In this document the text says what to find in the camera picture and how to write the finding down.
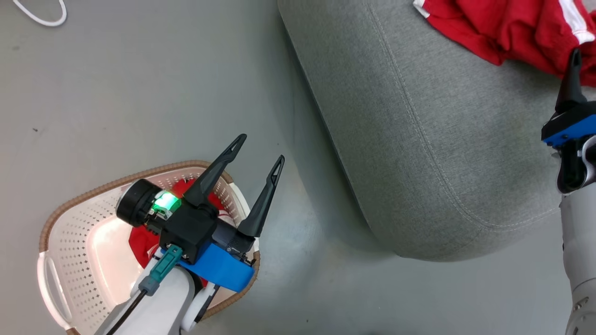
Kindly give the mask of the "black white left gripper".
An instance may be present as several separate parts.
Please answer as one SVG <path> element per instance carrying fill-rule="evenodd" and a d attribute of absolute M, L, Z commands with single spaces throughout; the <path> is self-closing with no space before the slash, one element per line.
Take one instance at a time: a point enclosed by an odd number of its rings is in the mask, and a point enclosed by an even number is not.
<path fill-rule="evenodd" d="M 261 236 L 285 163 L 280 155 L 251 212 L 237 228 L 224 222 L 208 197 L 246 139 L 246 134 L 237 136 L 181 197 L 148 180 L 136 180 L 121 195 L 117 218 L 157 233 L 162 248 L 180 247 L 186 263 L 196 263 L 211 243 L 242 257 Z"/>

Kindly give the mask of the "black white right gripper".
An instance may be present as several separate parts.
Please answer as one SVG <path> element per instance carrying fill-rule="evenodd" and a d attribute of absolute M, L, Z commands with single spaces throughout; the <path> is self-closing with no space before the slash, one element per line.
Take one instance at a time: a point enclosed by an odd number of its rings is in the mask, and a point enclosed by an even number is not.
<path fill-rule="evenodd" d="M 570 194 L 595 182 L 595 102 L 582 93 L 579 47 L 572 50 L 555 104 L 555 114 L 542 127 L 542 141 L 557 151 L 557 188 Z"/>

